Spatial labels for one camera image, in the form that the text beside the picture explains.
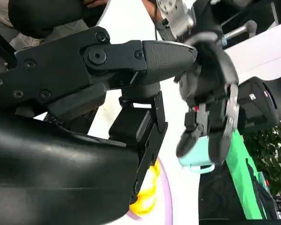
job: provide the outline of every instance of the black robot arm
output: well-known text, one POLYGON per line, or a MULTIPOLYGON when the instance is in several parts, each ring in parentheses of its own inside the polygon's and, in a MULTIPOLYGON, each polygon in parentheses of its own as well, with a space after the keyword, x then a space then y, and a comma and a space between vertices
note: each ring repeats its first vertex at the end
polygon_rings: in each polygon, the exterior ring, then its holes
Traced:
POLYGON ((123 216, 167 130, 159 81, 190 70, 196 50, 156 41, 112 45, 94 27, 15 57, 16 66, 0 74, 0 224, 103 224, 123 216), (121 89, 122 110, 109 140, 20 110, 71 122, 102 105, 111 89, 121 89))

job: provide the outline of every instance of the cable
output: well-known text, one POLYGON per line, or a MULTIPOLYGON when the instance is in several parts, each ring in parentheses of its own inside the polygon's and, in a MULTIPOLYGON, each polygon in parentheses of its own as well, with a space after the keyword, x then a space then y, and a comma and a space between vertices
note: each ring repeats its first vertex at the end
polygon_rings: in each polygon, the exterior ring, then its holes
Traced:
POLYGON ((155 40, 157 41, 158 38, 157 38, 157 27, 156 27, 156 23, 157 23, 157 0, 155 1, 155 21, 154 21, 154 30, 155 30, 155 40))

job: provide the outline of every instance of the black cover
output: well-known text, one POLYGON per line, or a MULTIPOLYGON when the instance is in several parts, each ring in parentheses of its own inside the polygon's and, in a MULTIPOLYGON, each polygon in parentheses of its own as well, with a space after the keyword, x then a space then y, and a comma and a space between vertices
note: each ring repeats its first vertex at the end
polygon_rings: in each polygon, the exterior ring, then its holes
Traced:
POLYGON ((245 110, 245 128, 239 129, 241 135, 279 124, 277 105, 265 81, 252 77, 238 87, 238 103, 245 110))
POLYGON ((199 219, 245 219, 227 163, 202 174, 199 186, 199 219))
POLYGON ((0 115, 0 225, 97 225, 129 210, 137 152, 0 115))

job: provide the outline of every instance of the robotic hand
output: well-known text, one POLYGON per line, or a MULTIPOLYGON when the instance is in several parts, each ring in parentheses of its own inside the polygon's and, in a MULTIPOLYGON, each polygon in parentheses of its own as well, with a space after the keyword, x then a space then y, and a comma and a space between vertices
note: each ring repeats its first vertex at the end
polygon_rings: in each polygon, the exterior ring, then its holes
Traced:
POLYGON ((228 154, 232 132, 237 128, 239 106, 236 70, 217 45, 223 37, 212 12, 212 5, 217 2, 158 0, 157 5, 176 40, 198 50, 192 71, 175 78, 181 97, 189 106, 177 157, 185 156, 200 137, 208 136, 209 158, 221 165, 228 154))

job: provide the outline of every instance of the hand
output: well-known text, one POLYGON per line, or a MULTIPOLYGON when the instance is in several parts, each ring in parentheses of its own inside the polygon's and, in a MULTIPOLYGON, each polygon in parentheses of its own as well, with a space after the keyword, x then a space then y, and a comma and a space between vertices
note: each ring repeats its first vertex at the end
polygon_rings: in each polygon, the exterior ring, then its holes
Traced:
POLYGON ((83 0, 83 3, 89 8, 94 8, 100 5, 106 5, 108 0, 83 0))
POLYGON ((148 0, 142 0, 142 3, 144 4, 147 12, 149 13, 151 19, 153 22, 160 22, 163 20, 163 17, 161 16, 161 13, 159 10, 157 10, 157 15, 155 15, 155 4, 148 0))

